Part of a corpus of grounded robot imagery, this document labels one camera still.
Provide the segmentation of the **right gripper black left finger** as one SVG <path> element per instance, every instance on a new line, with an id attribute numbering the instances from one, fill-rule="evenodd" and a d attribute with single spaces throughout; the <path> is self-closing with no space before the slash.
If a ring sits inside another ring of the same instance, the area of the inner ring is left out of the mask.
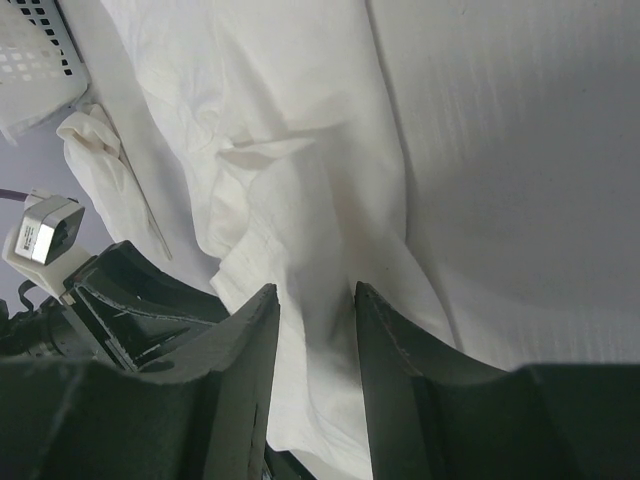
<path id="1" fill-rule="evenodd" d="M 277 288 L 266 284 L 234 314 L 144 367 L 163 384 L 196 384 L 181 479 L 262 477 L 278 332 Z"/>

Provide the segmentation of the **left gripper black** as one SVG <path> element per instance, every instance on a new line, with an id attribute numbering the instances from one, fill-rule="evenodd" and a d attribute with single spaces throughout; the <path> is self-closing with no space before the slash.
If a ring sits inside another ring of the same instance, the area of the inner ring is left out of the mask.
<path id="1" fill-rule="evenodd" d="M 65 285 L 71 326 L 97 358 L 130 372 L 229 316 L 218 297 L 164 273 L 129 241 L 91 257 Z"/>

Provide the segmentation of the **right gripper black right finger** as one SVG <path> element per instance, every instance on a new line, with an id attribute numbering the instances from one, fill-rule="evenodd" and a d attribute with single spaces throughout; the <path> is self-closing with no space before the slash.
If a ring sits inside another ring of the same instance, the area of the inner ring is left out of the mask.
<path id="1" fill-rule="evenodd" d="M 456 350 L 356 285 L 357 346 L 375 479 L 446 479 L 437 385 L 496 379 L 498 368 Z"/>

